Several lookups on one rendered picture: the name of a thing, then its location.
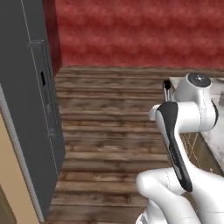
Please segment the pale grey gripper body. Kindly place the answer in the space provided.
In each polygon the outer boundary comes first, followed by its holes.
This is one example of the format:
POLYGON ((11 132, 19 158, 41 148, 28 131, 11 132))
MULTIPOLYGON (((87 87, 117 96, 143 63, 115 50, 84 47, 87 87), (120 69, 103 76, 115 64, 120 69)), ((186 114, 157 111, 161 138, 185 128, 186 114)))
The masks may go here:
POLYGON ((166 102, 173 102, 172 83, 169 80, 163 82, 164 100, 166 102))

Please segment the dark grey fridge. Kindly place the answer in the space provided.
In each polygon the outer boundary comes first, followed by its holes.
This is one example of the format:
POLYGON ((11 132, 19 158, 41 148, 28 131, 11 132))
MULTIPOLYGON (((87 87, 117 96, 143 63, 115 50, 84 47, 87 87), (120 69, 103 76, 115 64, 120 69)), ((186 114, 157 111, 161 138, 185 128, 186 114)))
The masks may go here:
POLYGON ((0 0, 0 106, 43 222, 65 146, 42 0, 0 0))

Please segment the beige cupboard side panel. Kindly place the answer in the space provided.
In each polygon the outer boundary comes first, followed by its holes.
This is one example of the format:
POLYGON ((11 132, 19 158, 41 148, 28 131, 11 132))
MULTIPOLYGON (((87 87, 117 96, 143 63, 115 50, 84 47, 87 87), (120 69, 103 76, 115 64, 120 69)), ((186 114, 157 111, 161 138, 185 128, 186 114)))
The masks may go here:
POLYGON ((10 137, 0 115, 0 186, 17 224, 39 224, 10 137))

